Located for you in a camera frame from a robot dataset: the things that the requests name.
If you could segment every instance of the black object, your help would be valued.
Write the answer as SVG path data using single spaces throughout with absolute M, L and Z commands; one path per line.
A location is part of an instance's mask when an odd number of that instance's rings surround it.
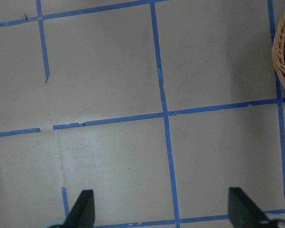
M 49 228 L 92 228 L 95 222 L 93 190 L 83 190 L 63 225 Z
M 234 228 L 285 228 L 285 220 L 270 220 L 241 188 L 229 188 L 228 216 Z

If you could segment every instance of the blue tape grid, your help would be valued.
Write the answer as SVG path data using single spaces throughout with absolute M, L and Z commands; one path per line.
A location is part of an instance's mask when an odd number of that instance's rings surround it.
M 267 0 L 269 24 L 270 24 L 270 36 L 273 43 L 276 27 L 275 27 L 275 14 L 272 0 Z M 284 128 L 284 113 L 283 113 L 283 99 L 282 99 L 282 88 L 281 83 L 275 72 L 275 86 L 276 86 L 276 97 L 278 107 L 278 118 L 279 118 L 279 130 L 280 130 L 280 142 L 281 142 L 281 155 L 282 155 L 282 169 L 283 169 L 283 187 L 284 187 L 284 199 L 285 199 L 285 128 Z
M 276 77 L 277 99 L 251 101 L 251 102 L 243 102 L 243 103 L 235 103 L 235 104 L 223 104 L 223 105 L 199 107 L 199 108 L 184 109 L 184 110 L 169 112 L 167 108 L 165 93 L 163 90 L 162 65 L 161 65 L 161 57 L 160 57 L 160 49 L 159 49 L 156 11 L 155 11 L 155 4 L 154 4 L 160 1 L 166 1 L 166 0 L 137 0 L 137 1 L 132 1 L 132 2 L 101 6 L 101 7 L 89 8 L 89 9 L 74 10 L 74 11 L 69 11 L 69 12 L 49 14 L 49 15 L 43 16 L 42 11 L 41 11 L 41 0 L 36 0 L 37 12 L 38 12 L 37 17 L 0 23 L 0 28 L 1 28 L 1 27 L 7 27 L 7 26 L 15 26 L 15 25 L 27 23 L 29 21 L 34 21 L 34 20 L 38 21 L 42 54 L 43 54 L 43 60 L 44 60 L 44 68 L 45 68 L 45 74 L 46 74 L 46 82 L 47 82 L 50 72 L 49 72 L 49 66 L 48 66 L 48 55 L 47 55 L 47 47 L 46 47 L 46 42 L 45 42 L 45 34 L 43 30 L 43 20 L 55 19 L 55 18 L 61 18 L 61 17 L 69 17 L 69 16 L 78 15 L 78 14 L 87 14 L 87 13 L 93 13 L 93 12 L 106 11 L 106 10 L 121 9 L 121 8 L 127 8 L 127 7 L 132 7 L 132 6 L 144 5 L 148 3 L 150 3 L 151 5 L 153 37 L 154 37 L 154 46 L 155 46 L 155 52 L 156 52 L 156 62 L 157 62 L 157 67 L 158 67 L 158 77 L 159 77 L 159 86 L 160 86 L 160 91 L 161 91 L 161 102 L 162 102 L 163 113 L 128 116 L 128 117 L 120 117 L 120 118 L 113 118 L 113 119 L 106 119 L 106 120 L 96 120 L 96 121 L 89 121 L 85 123 L 54 125 L 53 130 L 61 130 L 61 129 L 66 129 L 66 128 L 93 126 L 93 125 L 100 125 L 100 124 L 111 124 L 111 123 L 119 123 L 119 122 L 136 121 L 136 120 L 163 117 L 164 123 L 165 123 L 165 135 L 166 135 L 168 161 L 169 161 L 170 176 L 171 176 L 171 188 L 172 188 L 175 220 L 152 221 L 152 222 L 144 222 L 141 224 L 133 223 L 133 224 L 99 226 L 98 228 L 113 228 L 113 227 L 114 228 L 125 228 L 125 227 L 128 228 L 128 227 L 144 227 L 144 226 L 156 226 L 156 225 L 168 225 L 168 224 L 176 224 L 179 227 L 180 223 L 212 221 L 212 220 L 221 220 L 221 219 L 228 218 L 227 215 L 221 215 L 221 216 L 180 219 L 179 210 L 178 210 L 178 202 L 177 202 L 177 191 L 176 191 L 176 181 L 175 181 L 175 173 L 174 173 L 174 165 L 173 165 L 173 156 L 172 156 L 172 149 L 171 149 L 170 127 L 169 127 L 169 116 L 172 116 L 172 115 L 192 114 L 192 113 L 218 111 L 218 110 L 223 110 L 223 109 L 242 108 L 242 107 L 248 107 L 248 106 L 277 104 L 278 117 L 279 117 L 279 128 L 280 128 L 281 151 L 282 151 L 284 195 L 285 195 L 285 130 L 284 130 L 284 115 L 283 115 L 283 103 L 285 103 L 285 98 L 282 98 L 281 85 L 280 85 L 279 80 Z M 275 20 L 274 20 L 272 0 L 267 0 L 267 5 L 268 5 L 268 13 L 269 13 L 271 39 L 273 41 L 274 35 L 275 35 Z M 15 130 L 15 131 L 9 131 L 9 132 L 1 132 L 0 137 L 17 135 L 17 134 L 26 134 L 26 133 L 38 133 L 38 132 L 40 132 L 39 128 Z M 67 202 L 66 193 L 67 193 L 66 189 L 62 188 L 65 213 L 67 215 L 68 214 L 68 202 Z M 268 211 L 268 212 L 279 214 L 279 213 L 285 213 L 285 210 L 273 210 L 273 211 Z

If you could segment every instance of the gray floor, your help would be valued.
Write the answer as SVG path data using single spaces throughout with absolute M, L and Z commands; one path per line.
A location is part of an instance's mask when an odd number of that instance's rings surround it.
M 47 15 L 124 2 L 41 5 Z M 47 83 L 38 20 L 0 28 L 0 227 L 63 218 L 62 187 L 70 207 L 94 189 L 96 226 L 230 228 L 230 186 L 285 213 L 285 100 L 278 115 L 267 1 L 155 3 L 165 93 L 150 4 L 138 2 L 43 20 Z M 277 25 L 285 0 L 273 6 Z M 36 2 L 0 0 L 0 23 L 23 13 L 37 17 Z

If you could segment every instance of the floor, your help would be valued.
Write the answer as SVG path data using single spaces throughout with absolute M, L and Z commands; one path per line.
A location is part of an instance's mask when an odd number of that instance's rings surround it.
M 284 9 L 0 0 L 0 227 L 63 219 L 84 189 L 101 228 L 230 228 L 231 186 L 285 215 Z

